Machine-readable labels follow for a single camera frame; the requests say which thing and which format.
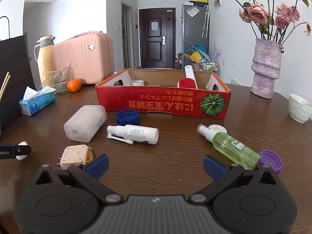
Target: green spray bottle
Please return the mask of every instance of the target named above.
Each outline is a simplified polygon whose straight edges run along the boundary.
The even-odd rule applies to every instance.
[[[219,133],[203,124],[198,126],[197,132],[212,142],[216,150],[243,166],[245,170],[253,170],[257,166],[260,155],[228,134]]]

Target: yellow watering can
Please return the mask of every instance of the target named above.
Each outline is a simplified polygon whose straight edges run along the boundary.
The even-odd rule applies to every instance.
[[[200,62],[200,59],[202,59],[201,54],[198,51],[193,51],[192,50],[192,55],[187,55],[187,54],[183,54],[184,56],[186,56],[187,58],[189,58],[192,62]]]

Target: bowl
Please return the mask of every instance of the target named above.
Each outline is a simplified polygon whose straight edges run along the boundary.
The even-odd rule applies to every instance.
[[[312,116],[312,104],[295,94],[289,94],[289,115],[300,123],[305,123]]]

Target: gray refrigerator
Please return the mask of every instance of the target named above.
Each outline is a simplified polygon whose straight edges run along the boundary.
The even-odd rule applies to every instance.
[[[192,8],[190,5],[182,6],[182,53],[184,54],[186,50],[192,48],[188,43],[196,43],[202,45],[206,51],[208,52],[208,44],[209,44],[209,20],[208,30],[205,27],[204,36],[202,37],[203,27],[205,22],[205,12],[206,8],[197,7],[199,12],[191,17],[187,10]],[[190,65],[191,61],[189,58],[182,56],[182,69],[186,65]]]

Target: orange fruit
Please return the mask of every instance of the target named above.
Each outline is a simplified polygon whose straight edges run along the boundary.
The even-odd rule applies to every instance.
[[[67,83],[67,89],[70,92],[76,92],[81,89],[81,82],[79,79],[72,79]]]

